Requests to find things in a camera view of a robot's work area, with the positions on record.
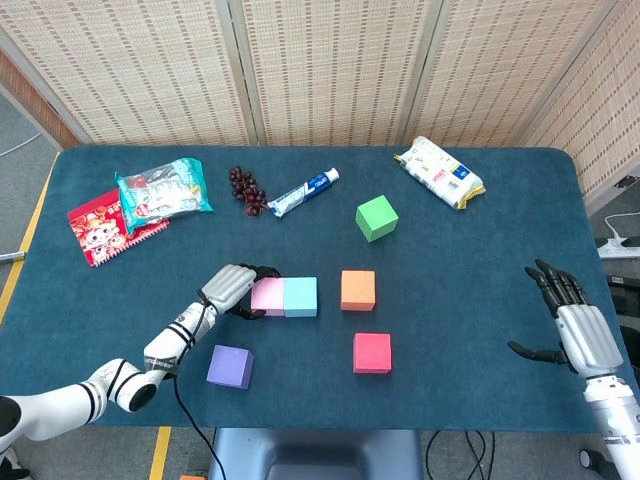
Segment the toothpaste tube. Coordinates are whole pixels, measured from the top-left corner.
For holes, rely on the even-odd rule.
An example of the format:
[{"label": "toothpaste tube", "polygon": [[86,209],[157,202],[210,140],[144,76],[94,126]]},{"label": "toothpaste tube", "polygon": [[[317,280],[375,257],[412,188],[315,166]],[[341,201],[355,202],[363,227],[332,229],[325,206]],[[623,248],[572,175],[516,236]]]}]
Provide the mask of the toothpaste tube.
[{"label": "toothpaste tube", "polygon": [[267,206],[276,217],[282,217],[302,202],[329,188],[338,178],[340,178],[338,171],[332,168],[328,172],[316,175],[308,182],[267,203]]}]

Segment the toy block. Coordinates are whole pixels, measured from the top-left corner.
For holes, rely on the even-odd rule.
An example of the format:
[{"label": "toy block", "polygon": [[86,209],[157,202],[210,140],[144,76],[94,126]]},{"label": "toy block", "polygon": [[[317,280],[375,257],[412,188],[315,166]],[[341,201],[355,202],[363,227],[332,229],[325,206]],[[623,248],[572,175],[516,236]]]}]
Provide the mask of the toy block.
[{"label": "toy block", "polygon": [[387,200],[379,197],[360,205],[356,211],[356,223],[368,242],[393,232],[398,223],[398,215]]},{"label": "toy block", "polygon": [[216,345],[211,357],[207,382],[225,387],[248,388],[253,370],[253,353],[249,350]]},{"label": "toy block", "polygon": [[340,308],[370,312],[376,304],[376,272],[343,270]]},{"label": "toy block", "polygon": [[263,278],[251,289],[251,310],[265,310],[265,315],[284,315],[284,278]]},{"label": "toy block", "polygon": [[391,335],[356,333],[353,337],[353,373],[389,373]]},{"label": "toy block", "polygon": [[315,317],[317,314],[317,279],[315,277],[285,278],[284,316]]}]

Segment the green cube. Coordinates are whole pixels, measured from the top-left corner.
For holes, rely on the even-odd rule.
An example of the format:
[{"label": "green cube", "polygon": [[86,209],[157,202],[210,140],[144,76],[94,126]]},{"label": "green cube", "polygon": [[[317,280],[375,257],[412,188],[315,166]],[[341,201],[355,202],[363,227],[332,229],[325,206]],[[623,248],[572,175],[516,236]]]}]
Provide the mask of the green cube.
[{"label": "green cube", "polygon": [[398,223],[398,215],[387,197],[380,195],[358,207],[356,223],[367,241],[373,242],[387,233],[393,232],[396,223]]}]

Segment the purple cube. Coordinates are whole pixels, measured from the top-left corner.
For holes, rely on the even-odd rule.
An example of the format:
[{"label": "purple cube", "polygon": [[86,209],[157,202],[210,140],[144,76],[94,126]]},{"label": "purple cube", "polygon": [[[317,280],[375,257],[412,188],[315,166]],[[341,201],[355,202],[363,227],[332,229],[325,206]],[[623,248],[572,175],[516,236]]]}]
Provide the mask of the purple cube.
[{"label": "purple cube", "polygon": [[225,387],[248,388],[252,368],[253,353],[249,350],[216,345],[207,381]]}]

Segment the blue tablecloth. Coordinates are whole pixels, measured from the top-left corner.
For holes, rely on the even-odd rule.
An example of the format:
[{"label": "blue tablecloth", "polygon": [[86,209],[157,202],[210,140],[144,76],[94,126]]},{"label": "blue tablecloth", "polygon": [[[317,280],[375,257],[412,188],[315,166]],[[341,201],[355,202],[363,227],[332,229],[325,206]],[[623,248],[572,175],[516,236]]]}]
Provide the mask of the blue tablecloth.
[{"label": "blue tablecloth", "polygon": [[[571,159],[553,149],[450,149],[487,193],[454,211],[393,161],[401,148],[86,146],[63,152],[0,330],[0,392],[33,394],[87,378],[116,357],[143,366],[145,345],[227,263],[318,278],[317,318],[221,317],[184,362],[180,385],[202,425],[595,431],[584,382],[506,346],[557,346],[523,268],[541,257],[574,273],[622,346]],[[67,223],[78,205],[129,175],[182,156],[202,160],[214,214],[176,218],[95,269]],[[282,219],[249,218],[227,171],[251,170],[271,198],[336,167],[340,180]],[[368,244],[356,206],[387,196],[400,220]],[[373,269],[371,313],[340,310],[343,269]],[[355,332],[390,332],[393,371],[354,375]],[[215,344],[255,355],[248,390],[205,382]],[[628,363],[621,375],[631,380]],[[107,424],[185,425],[169,384]]]}]

